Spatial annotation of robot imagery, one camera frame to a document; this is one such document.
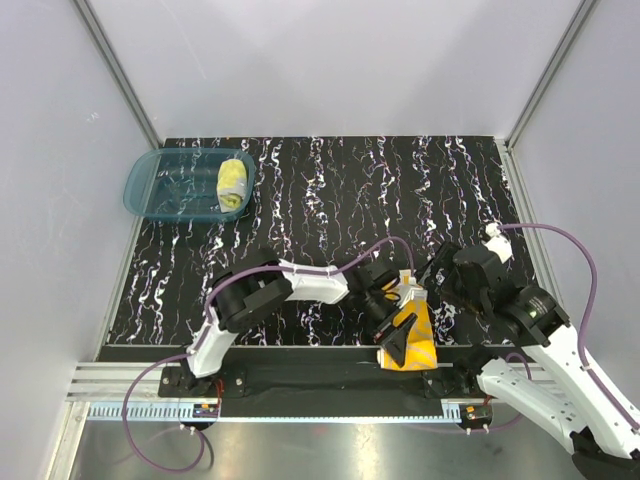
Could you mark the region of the grey orange towel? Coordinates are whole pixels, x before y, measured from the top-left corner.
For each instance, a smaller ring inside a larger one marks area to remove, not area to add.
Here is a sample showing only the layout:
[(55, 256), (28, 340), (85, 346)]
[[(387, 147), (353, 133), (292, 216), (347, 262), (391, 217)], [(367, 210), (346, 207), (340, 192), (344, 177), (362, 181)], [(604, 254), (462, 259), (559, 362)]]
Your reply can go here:
[[(394, 287), (388, 285), (391, 293)], [(417, 292), (414, 299), (407, 302), (401, 307), (400, 313), (394, 319), (394, 324), (399, 325), (401, 319), (409, 313), (416, 313), (418, 319), (414, 323), (408, 336), (406, 348), (405, 365), (397, 366), (391, 357), (380, 347), (377, 353), (379, 366), (384, 370), (410, 372), (410, 371), (427, 371), (437, 368), (437, 353), (434, 341), (431, 319), (429, 316), (429, 308), (427, 303), (428, 292), (422, 290)]]

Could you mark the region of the grey yellow frog towel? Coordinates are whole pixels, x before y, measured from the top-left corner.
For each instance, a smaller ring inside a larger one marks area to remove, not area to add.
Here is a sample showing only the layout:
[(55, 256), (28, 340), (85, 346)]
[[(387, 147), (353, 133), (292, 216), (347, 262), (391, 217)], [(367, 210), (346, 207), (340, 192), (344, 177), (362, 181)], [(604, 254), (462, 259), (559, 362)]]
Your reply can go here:
[(225, 160), (219, 168), (216, 193), (220, 211), (229, 213), (238, 210), (247, 194), (248, 174), (242, 160)]

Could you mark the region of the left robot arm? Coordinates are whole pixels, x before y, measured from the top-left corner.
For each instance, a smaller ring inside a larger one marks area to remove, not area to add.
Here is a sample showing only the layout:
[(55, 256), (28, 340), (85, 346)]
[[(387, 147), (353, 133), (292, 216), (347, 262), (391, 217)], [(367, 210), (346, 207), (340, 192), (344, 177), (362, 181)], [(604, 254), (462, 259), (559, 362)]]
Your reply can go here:
[(369, 325), (383, 368), (407, 364), (409, 334), (418, 313), (409, 307), (421, 291), (412, 275), (393, 263), (354, 260), (342, 267), (307, 266), (277, 257), (269, 248), (220, 272), (205, 301), (206, 319), (181, 361), (181, 384), (196, 396), (208, 394), (236, 338), (265, 322), (284, 303), (350, 303)]

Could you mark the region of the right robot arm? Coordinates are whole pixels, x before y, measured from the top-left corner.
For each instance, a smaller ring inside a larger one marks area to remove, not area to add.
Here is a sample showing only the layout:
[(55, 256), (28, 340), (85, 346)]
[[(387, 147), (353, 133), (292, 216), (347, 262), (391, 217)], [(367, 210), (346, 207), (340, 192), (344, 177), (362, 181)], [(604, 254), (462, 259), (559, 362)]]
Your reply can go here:
[(450, 367), (425, 373), (428, 396), (494, 397), (560, 443), (584, 478), (638, 478), (638, 409), (608, 379), (594, 379), (600, 369), (579, 350), (578, 332), (566, 312), (544, 289), (515, 283), (505, 266), (510, 256), (510, 246), (495, 240), (467, 248), (447, 242), (417, 271), (417, 280), (501, 331), (544, 369), (563, 398), (519, 375), (482, 345), (469, 348)]

